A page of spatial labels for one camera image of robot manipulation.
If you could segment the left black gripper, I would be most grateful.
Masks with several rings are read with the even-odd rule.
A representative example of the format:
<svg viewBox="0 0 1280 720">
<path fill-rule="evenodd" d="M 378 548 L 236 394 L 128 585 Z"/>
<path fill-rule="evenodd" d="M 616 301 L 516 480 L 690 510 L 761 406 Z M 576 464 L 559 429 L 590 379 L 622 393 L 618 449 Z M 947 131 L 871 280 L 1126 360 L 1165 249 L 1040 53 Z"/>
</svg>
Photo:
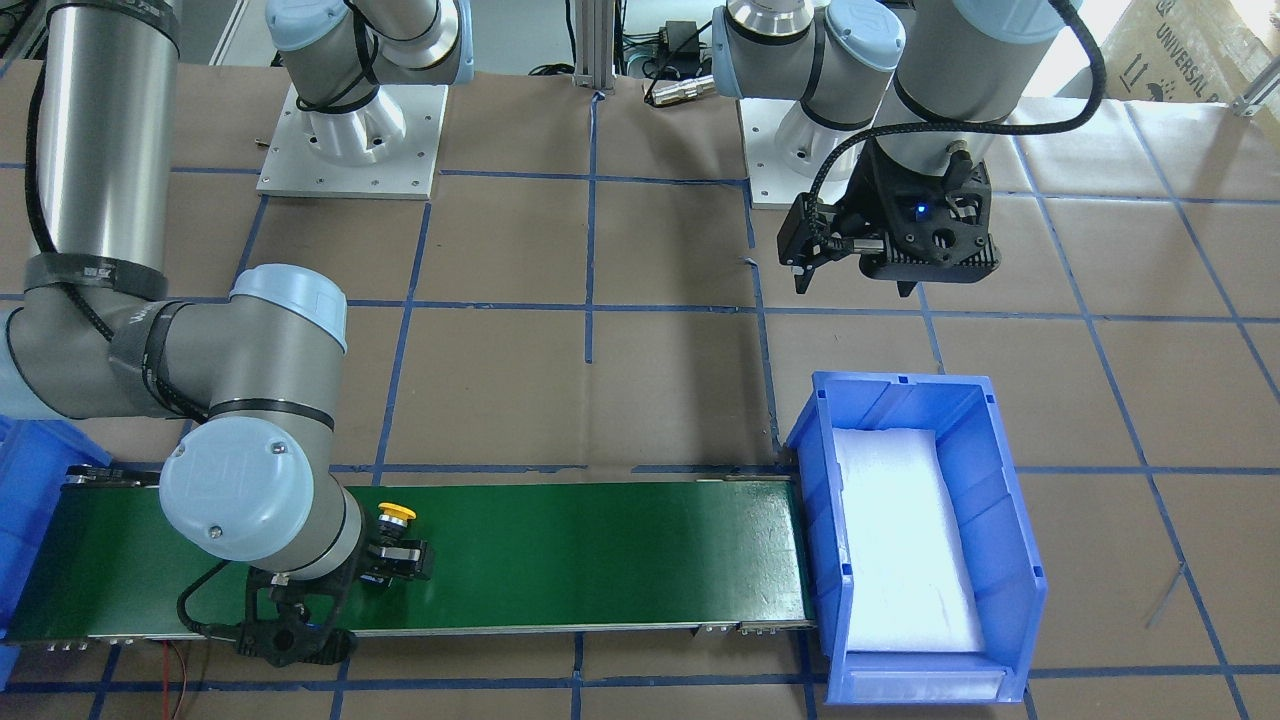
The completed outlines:
<svg viewBox="0 0 1280 720">
<path fill-rule="evenodd" d="M 977 283 L 1001 264 L 989 205 L 986 165 L 965 145 L 947 155 L 941 176 L 929 176 L 870 140 L 840 205 L 796 196 L 777 234 L 778 260 L 791 269 L 796 293 L 808 291 L 817 268 L 855 254 L 864 255 L 864 275 L 896 282 L 902 297 L 925 282 Z"/>
</svg>

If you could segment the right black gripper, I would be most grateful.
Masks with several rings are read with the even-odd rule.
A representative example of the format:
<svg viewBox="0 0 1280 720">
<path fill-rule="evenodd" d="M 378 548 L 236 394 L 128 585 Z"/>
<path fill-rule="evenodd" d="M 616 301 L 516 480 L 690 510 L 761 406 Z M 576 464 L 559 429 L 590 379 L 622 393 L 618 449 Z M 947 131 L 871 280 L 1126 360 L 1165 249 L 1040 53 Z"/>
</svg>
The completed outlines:
<svg viewBox="0 0 1280 720">
<path fill-rule="evenodd" d="M 435 552 L 425 539 L 396 539 L 356 551 L 338 569 L 320 578 L 275 584 L 273 574 L 251 568 L 244 588 L 244 620 L 236 652 L 274 667 L 292 664 L 337 665 L 358 647 L 358 638 L 340 626 L 340 612 L 357 575 L 389 587 L 393 580 L 429 582 Z"/>
</svg>

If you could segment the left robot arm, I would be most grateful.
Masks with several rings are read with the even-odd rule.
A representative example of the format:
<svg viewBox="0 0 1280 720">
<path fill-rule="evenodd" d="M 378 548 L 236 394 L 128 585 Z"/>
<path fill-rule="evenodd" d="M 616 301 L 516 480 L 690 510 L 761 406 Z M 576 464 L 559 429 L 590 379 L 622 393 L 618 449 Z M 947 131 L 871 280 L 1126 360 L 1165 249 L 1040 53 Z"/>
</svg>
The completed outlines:
<svg viewBox="0 0 1280 720">
<path fill-rule="evenodd" d="M 972 284 L 1001 263 L 989 232 L 984 156 L 995 136 L 1060 135 L 1092 119 L 1107 70 L 1076 1 L 923 1 L 906 26 L 883 3 L 727 1 L 712 17 L 712 68 L 727 97 L 785 100 L 836 143 L 804 149 L 810 187 L 777 236 L 805 293 L 827 263 L 909 296 Z M 1064 120 L 1009 117 L 1057 35 L 1091 68 L 1083 109 Z"/>
</svg>

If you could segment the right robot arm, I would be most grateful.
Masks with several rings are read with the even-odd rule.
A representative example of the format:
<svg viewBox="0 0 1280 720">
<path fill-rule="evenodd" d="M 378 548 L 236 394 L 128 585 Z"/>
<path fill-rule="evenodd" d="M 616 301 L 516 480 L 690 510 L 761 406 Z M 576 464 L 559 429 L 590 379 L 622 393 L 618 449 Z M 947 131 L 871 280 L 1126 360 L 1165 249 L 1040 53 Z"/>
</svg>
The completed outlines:
<svg viewBox="0 0 1280 720">
<path fill-rule="evenodd" d="M 220 305 L 170 300 L 163 272 L 180 4 L 51 1 L 26 127 L 33 250 L 3 315 L 3 414 L 188 418 L 157 492 L 172 528 L 248 569 L 244 619 L 192 619 L 275 667 L 355 650 L 360 579 L 424 580 L 431 559 L 330 474 L 347 302 L 316 272 L 264 264 Z"/>
</svg>

